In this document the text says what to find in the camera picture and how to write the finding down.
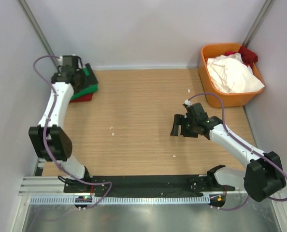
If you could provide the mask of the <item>green t-shirt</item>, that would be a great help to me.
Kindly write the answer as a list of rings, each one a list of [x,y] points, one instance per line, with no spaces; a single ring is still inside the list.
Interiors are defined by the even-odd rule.
[[[74,76],[71,85],[74,89],[71,102],[84,102],[92,99],[93,93],[98,91],[98,80],[88,63]]]

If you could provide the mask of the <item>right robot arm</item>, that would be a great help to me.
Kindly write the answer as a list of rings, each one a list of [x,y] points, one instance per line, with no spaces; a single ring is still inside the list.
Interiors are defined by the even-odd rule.
[[[261,202],[286,186],[280,157],[275,152],[266,153],[233,133],[223,120],[209,117],[200,103],[184,105],[184,115],[175,114],[171,136],[189,138],[204,136],[233,155],[245,168],[238,170],[219,167],[207,178],[207,187],[218,191],[224,185],[245,190],[255,201]]]

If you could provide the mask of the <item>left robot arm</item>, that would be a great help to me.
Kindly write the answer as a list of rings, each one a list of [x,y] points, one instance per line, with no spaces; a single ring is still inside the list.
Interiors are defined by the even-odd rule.
[[[50,97],[45,112],[37,124],[29,128],[28,135],[37,157],[52,162],[66,177],[65,193],[87,193],[91,177],[86,166],[73,154],[72,141],[64,131],[67,108],[73,97],[91,93],[98,84],[90,64],[83,64],[77,55],[55,56],[58,66],[51,79],[43,78],[50,87]]]

